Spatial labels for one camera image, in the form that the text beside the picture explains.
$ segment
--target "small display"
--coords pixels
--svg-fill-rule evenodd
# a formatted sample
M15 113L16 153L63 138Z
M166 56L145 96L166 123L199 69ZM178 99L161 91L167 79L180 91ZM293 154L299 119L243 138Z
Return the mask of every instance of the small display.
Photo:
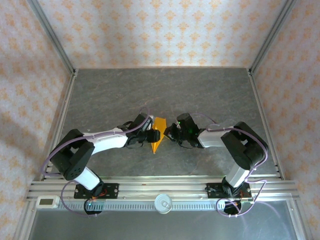
M52 198L43 198L40 200L39 205L52 205L54 200Z

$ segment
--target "black mounting plate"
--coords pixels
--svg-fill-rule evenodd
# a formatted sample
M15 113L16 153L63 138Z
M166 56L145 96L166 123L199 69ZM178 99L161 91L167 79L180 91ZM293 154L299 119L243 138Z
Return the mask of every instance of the black mounting plate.
M99 196L99 199L117 199L119 193L119 183L104 183L102 191L106 190L106 195ZM74 190L75 199L90 199L92 194L81 184L77 184Z
M252 198L250 185L249 183L244 182L242 186L239 189L239 192L237 195L234 196L228 196L226 193L222 191L222 183L221 182L210 182L206 184L206 193L208 195L208 199L223 199L223 198L235 198L235 199L242 199L242 198Z

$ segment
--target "patterned wallpaper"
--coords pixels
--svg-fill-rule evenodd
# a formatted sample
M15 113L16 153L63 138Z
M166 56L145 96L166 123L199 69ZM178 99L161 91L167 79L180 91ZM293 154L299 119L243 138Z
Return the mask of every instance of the patterned wallpaper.
M26 0L1 0L0 43L0 239L9 240L70 74Z
M298 1L258 73L257 87L288 179L320 236L320 1Z
M248 68L285 0L40 2L75 68Z

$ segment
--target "wall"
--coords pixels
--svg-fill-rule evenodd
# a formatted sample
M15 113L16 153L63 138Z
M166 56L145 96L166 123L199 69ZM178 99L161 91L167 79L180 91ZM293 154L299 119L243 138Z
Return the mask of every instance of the wall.
M40 0L76 68L248 68L285 0Z
M0 3L0 239L12 239L70 75L25 0Z
M320 236L320 2L298 1L255 75L288 179Z

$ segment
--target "black bracket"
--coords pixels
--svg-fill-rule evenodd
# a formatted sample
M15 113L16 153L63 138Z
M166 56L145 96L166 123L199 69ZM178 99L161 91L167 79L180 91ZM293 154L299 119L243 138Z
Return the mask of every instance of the black bracket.
M119 183L104 183L102 187L102 193L106 191L106 194L99 196L99 199L117 199L119 193ZM92 193L81 184L77 184L74 190L75 199L90 199Z
M204 189L208 195L208 199L223 199L223 198L252 198L249 183L244 182L237 191L237 194L230 196L223 191L223 184L221 182L210 182L206 184Z

